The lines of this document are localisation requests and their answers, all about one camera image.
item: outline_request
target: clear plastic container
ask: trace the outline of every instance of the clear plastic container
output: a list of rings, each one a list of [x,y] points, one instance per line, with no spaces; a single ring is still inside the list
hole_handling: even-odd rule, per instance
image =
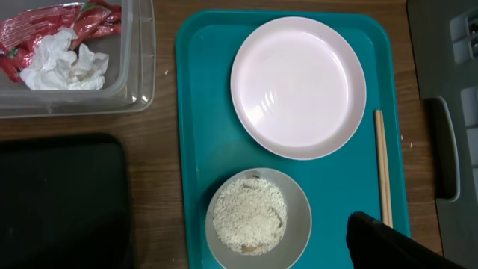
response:
[[[25,10],[34,10],[54,4],[66,4],[69,0],[23,0],[11,1],[8,8],[0,10],[0,21],[9,19]],[[23,82],[14,83],[0,70],[0,108],[2,106],[44,106],[55,103],[115,103],[131,104],[134,98],[127,93],[128,73],[131,62],[131,36],[133,18],[139,17],[135,0],[106,0],[109,4],[122,6],[122,33],[98,40],[86,41],[92,52],[103,52],[110,56],[105,84],[101,90],[30,90]]]
[[[108,0],[108,3],[116,4],[118,1],[120,0]],[[48,4],[37,4],[35,7],[66,1],[42,2]],[[5,86],[13,83],[5,83],[5,80],[10,80],[2,73],[0,118],[109,114],[148,108],[155,93],[156,33],[152,0],[123,0],[122,4],[122,35],[86,43],[93,52],[110,55],[105,77],[107,87],[102,90],[35,91],[19,82],[22,88],[14,90]]]

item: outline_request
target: rice crumbs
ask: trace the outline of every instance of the rice crumbs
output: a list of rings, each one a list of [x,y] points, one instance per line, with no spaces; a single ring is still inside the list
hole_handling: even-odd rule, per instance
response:
[[[236,180],[219,195],[213,224],[219,239],[231,250],[244,255],[267,253],[284,237],[284,197],[265,179]]]

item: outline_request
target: red plastic bag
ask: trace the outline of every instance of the red plastic bag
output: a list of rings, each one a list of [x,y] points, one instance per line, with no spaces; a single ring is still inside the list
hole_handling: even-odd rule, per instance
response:
[[[94,33],[98,27],[110,16],[111,11],[104,7],[93,7],[83,12],[73,25],[78,38],[72,41],[71,49],[75,49],[83,40]]]
[[[121,6],[89,0],[25,11],[0,22],[0,67],[12,81],[21,81],[18,73],[30,66],[43,37],[58,33],[62,27],[73,27],[78,35],[71,49],[84,40],[121,33]]]

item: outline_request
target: teal tray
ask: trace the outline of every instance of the teal tray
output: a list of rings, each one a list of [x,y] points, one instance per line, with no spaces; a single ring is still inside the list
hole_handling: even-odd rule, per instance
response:
[[[316,19],[334,28],[355,50],[367,82],[367,106],[356,133],[337,152],[314,161],[292,161],[262,148],[232,105],[229,76],[240,45],[258,26],[283,16]],[[410,236],[391,45],[378,22],[357,14],[203,11],[179,31],[176,64],[190,268],[221,268],[205,240],[205,213],[228,177],[253,167],[287,173],[311,204],[311,239],[294,268],[353,268],[345,242],[347,218],[364,211],[381,219],[373,119],[379,108],[387,131],[394,228]]]

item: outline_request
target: gray bowl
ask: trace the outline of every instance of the gray bowl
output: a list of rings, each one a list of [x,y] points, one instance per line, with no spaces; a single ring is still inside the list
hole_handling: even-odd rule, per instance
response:
[[[259,176],[275,184],[282,192],[287,206],[287,226],[284,238],[270,252],[248,256],[230,250],[217,236],[213,224],[214,207],[220,193],[233,181]],[[312,214],[307,197],[288,175],[269,168],[245,170],[228,179],[216,191],[206,213],[206,240],[214,258],[228,269],[282,269],[291,267],[302,255],[311,235]]]

